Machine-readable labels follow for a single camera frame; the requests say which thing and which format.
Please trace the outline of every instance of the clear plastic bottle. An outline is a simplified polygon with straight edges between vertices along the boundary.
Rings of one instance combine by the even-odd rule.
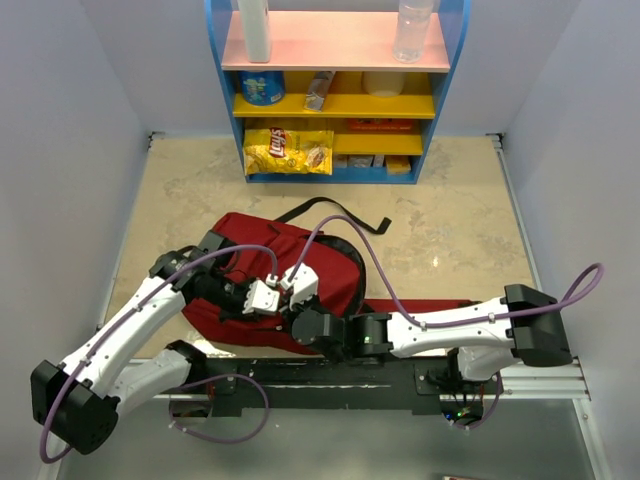
[[[393,57],[404,63],[420,60],[424,53],[424,41],[429,19],[439,0],[400,0],[398,27],[393,43]]]

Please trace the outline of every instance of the shelf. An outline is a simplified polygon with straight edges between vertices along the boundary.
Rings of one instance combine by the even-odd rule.
[[[333,125],[333,152],[362,155],[422,155],[419,125],[408,132],[354,132],[344,121]]]
[[[334,168],[332,175],[256,173],[247,177],[249,183],[386,183],[411,184],[415,173],[389,175],[384,167]]]
[[[250,63],[240,12],[231,17],[223,70],[395,70],[448,72],[440,19],[431,15],[425,52],[416,63],[393,58],[398,12],[269,12],[271,59]]]
[[[436,116],[426,73],[409,73],[402,93],[381,98],[362,90],[362,72],[336,73],[322,112],[304,110],[304,99],[314,72],[285,72],[286,94],[275,105],[256,107],[242,93],[235,95],[235,117],[424,118]]]

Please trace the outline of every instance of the yellow shelf board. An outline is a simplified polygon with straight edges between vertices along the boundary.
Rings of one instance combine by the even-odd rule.
[[[354,132],[335,122],[333,151],[360,155],[422,155],[422,135],[416,125],[407,132]]]
[[[304,99],[314,72],[285,72],[286,93],[275,105],[256,107],[237,93],[235,117],[424,118],[436,116],[426,73],[407,73],[400,95],[375,97],[362,90],[362,72],[336,73],[322,112],[304,110]]]

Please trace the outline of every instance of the gray wall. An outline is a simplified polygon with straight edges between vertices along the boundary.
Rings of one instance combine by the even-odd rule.
[[[81,0],[143,125],[230,133],[203,0]],[[475,0],[440,134],[502,132],[579,0]],[[271,0],[270,8],[395,10],[397,0]]]
[[[562,294],[594,260],[602,285],[565,321],[615,478],[640,471],[640,3],[583,0],[507,132],[542,283]]]
[[[146,138],[76,0],[0,4],[0,478],[33,478],[29,375],[92,333]]]

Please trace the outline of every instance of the blue can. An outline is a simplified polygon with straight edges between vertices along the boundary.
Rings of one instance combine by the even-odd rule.
[[[282,72],[239,72],[242,95],[251,105],[264,107],[278,103],[284,97]]]

